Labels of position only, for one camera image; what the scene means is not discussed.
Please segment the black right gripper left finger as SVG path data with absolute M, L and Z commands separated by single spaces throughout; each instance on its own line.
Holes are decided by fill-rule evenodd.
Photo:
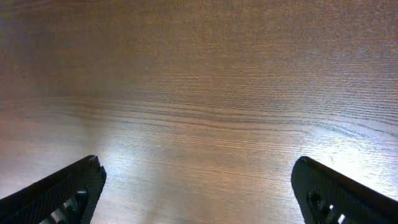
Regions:
M 1 199 L 1 223 L 89 223 L 106 182 L 89 155 Z

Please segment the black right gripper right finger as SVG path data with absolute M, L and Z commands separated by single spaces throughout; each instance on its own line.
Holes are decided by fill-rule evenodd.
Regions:
M 306 224 L 397 224 L 397 201 L 307 156 L 290 180 Z

